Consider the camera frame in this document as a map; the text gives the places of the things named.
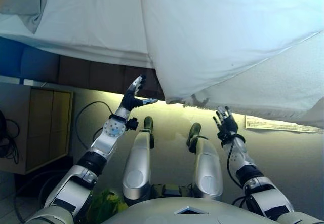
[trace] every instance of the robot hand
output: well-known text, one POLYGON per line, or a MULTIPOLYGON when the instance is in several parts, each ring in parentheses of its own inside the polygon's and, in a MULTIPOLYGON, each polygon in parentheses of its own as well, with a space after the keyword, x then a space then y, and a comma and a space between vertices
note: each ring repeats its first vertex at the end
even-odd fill
POLYGON ((128 87, 127 91, 124 94, 123 99, 121 100, 120 106, 125 108, 128 111, 131 111, 135 107, 144 106, 148 104, 153 104, 157 102, 157 99, 145 99, 140 100, 135 98, 136 94, 140 89, 143 88, 145 84, 146 76, 144 74, 138 76, 128 87))
POLYGON ((229 107, 226 106, 224 109, 222 106, 219 106, 217 110, 217 118, 214 116, 213 119, 219 129, 217 136, 222 141, 222 146, 235 137, 240 137, 244 141, 242 136, 237 135, 238 125, 229 107))

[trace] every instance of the headphones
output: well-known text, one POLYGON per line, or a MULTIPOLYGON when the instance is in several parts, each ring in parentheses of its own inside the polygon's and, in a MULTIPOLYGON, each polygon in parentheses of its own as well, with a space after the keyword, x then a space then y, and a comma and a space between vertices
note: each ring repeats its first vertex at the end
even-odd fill
POLYGON ((0 111, 0 158, 14 159, 18 164, 18 149, 14 139, 7 132, 7 121, 0 111))

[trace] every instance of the robot finger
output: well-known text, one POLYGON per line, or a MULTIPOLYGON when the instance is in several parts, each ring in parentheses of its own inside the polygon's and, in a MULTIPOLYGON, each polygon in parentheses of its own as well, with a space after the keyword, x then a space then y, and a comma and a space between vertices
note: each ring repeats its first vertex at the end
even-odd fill
POLYGON ((234 120, 234 117, 233 117, 233 114, 232 114, 232 111, 231 111, 231 109, 229 109, 229 107, 228 107, 228 106, 226 106, 226 107, 225 107, 225 109, 226 109, 226 111, 227 111, 227 113, 228 113, 228 116, 229 116, 229 118, 231 118, 231 119, 233 119, 233 120, 234 120))
POLYGON ((217 115, 218 120, 220 121, 220 123, 223 124, 224 123, 223 116, 218 111, 216 111, 216 115, 217 115))
POLYGON ((223 119, 228 118, 228 115, 226 115, 227 112, 222 106, 219 106, 217 108, 217 111, 223 116, 223 119))
POLYGON ((142 102, 143 102, 143 106, 144 106, 144 105, 156 103, 157 99, 149 98, 149 99, 142 100, 142 102))
POLYGON ((216 123, 217 128, 220 130, 221 129, 221 124, 218 122, 217 118, 215 116, 213 116, 213 120, 216 123))

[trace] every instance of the bed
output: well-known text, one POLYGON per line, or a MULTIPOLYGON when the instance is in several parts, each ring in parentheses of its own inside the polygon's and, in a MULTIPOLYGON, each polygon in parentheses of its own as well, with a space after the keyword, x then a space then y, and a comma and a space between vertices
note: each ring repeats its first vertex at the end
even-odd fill
POLYGON ((0 14, 0 35, 90 61, 152 68, 140 0, 47 0, 35 34, 0 14))
POLYGON ((166 102, 321 126, 323 0, 47 0, 35 34, 0 36, 92 61, 154 68, 166 102))

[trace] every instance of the black joint cover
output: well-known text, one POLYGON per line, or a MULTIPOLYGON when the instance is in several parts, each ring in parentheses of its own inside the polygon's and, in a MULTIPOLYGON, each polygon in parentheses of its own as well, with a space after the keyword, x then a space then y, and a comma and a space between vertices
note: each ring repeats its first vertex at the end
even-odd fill
POLYGON ((263 173, 253 165, 245 165, 236 172, 239 183, 243 186, 247 181, 255 177, 263 177, 263 173))
POLYGON ((106 162, 107 160, 102 155, 96 152, 86 152, 77 162, 77 165, 83 166, 99 176, 101 175, 106 162))

